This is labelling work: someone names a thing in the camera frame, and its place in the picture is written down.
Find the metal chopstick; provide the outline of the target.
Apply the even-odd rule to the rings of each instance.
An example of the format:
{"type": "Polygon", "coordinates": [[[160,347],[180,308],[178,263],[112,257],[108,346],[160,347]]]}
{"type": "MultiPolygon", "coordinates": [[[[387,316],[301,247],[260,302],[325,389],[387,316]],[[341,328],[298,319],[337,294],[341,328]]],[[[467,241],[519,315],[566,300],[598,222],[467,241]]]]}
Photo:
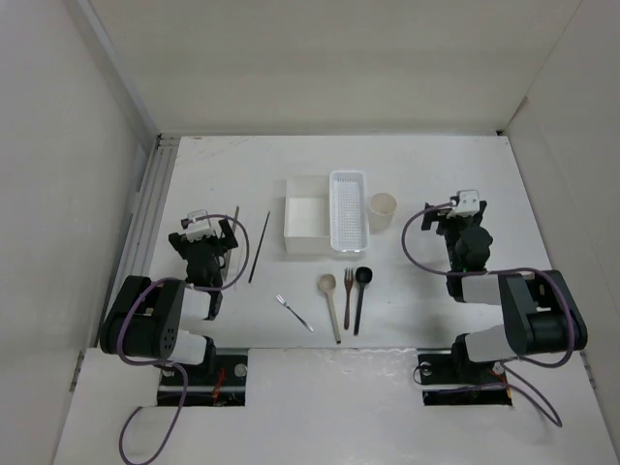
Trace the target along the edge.
{"type": "Polygon", "coordinates": [[[236,226],[237,226],[238,213],[239,213],[239,206],[237,205],[236,208],[235,208],[235,212],[234,212],[234,216],[233,216],[233,221],[232,221],[232,230],[233,231],[235,231],[236,226]]]}

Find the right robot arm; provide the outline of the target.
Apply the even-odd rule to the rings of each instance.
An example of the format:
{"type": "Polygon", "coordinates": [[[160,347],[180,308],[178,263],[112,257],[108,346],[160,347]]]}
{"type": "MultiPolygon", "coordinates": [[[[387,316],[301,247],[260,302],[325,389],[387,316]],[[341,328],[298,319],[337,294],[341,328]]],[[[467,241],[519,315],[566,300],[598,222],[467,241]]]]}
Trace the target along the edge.
{"type": "Polygon", "coordinates": [[[423,383],[491,383],[493,367],[501,360],[583,350],[587,326],[562,273],[530,268],[488,272],[493,238],[481,225],[486,203],[462,215],[455,214],[456,206],[426,204],[421,225],[425,231],[434,229],[446,243],[448,294],[461,303],[497,306],[503,321],[458,335],[446,355],[420,356],[423,383]]]}

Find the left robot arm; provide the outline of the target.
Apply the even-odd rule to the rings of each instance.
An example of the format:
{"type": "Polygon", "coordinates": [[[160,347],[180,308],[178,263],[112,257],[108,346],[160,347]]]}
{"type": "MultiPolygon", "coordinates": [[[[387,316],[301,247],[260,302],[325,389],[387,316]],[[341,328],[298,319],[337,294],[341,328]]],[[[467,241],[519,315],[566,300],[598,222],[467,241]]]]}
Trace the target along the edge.
{"type": "Polygon", "coordinates": [[[186,277],[153,281],[130,275],[108,311],[100,347],[135,366],[152,363],[183,366],[195,384],[216,375],[216,348],[211,338],[193,334],[183,322],[213,321],[223,300],[226,255],[238,247],[228,215],[181,221],[182,231],[169,234],[172,249],[186,264],[186,277]]]}

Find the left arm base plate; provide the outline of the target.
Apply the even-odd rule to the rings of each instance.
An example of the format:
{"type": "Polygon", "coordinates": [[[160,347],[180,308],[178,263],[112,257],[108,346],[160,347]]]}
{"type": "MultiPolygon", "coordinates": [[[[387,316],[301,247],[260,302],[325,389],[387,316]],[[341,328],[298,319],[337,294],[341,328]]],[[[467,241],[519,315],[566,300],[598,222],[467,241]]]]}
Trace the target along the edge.
{"type": "MultiPolygon", "coordinates": [[[[247,349],[213,350],[201,365],[185,365],[188,387],[185,407],[243,407],[248,375],[247,349]]],[[[156,394],[159,407],[179,403],[183,388],[181,374],[166,367],[156,394]]]]}

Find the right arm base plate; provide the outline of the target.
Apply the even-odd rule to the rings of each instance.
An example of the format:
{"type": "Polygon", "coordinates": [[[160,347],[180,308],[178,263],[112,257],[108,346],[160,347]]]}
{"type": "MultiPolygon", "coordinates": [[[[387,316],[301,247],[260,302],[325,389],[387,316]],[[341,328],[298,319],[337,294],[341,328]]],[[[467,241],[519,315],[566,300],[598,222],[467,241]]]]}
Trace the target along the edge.
{"type": "Polygon", "coordinates": [[[494,362],[457,362],[452,355],[418,355],[415,380],[425,407],[511,406],[505,374],[494,362]]]}

